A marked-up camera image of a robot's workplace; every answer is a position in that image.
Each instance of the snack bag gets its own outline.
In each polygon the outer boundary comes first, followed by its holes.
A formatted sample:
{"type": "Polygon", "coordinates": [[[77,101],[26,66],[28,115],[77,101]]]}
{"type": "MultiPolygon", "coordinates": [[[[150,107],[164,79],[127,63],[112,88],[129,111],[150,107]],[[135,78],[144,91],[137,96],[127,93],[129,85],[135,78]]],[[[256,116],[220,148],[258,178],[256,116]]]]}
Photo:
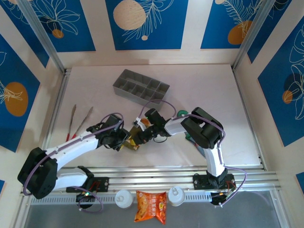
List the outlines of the snack bag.
{"type": "Polygon", "coordinates": [[[134,222],[145,221],[156,217],[162,224],[166,224],[167,194],[147,193],[136,191],[138,211],[134,222]]]}

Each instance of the gray tray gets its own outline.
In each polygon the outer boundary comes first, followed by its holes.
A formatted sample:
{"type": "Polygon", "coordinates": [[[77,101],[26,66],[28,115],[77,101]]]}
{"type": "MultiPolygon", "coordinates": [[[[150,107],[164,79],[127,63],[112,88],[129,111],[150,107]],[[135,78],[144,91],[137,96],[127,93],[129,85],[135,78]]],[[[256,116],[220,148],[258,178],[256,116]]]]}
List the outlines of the gray tray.
{"type": "MultiPolygon", "coordinates": [[[[145,105],[148,101],[154,99],[164,100],[169,87],[166,83],[127,69],[113,84],[116,95],[140,105],[145,105]]],[[[163,102],[156,101],[149,103],[147,107],[159,111],[162,105],[163,102]]]]}

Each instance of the white bottle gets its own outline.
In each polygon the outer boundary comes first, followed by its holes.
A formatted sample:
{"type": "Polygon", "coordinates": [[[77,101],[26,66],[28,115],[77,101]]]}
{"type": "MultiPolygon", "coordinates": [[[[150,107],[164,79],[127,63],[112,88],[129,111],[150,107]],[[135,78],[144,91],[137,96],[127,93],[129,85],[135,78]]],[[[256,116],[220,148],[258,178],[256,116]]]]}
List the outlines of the white bottle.
{"type": "Polygon", "coordinates": [[[115,196],[115,203],[120,208],[126,209],[131,207],[133,196],[128,190],[120,190],[115,196]]]}
{"type": "Polygon", "coordinates": [[[173,187],[169,190],[168,199],[172,206],[177,207],[185,201],[186,194],[181,187],[173,187]]]}

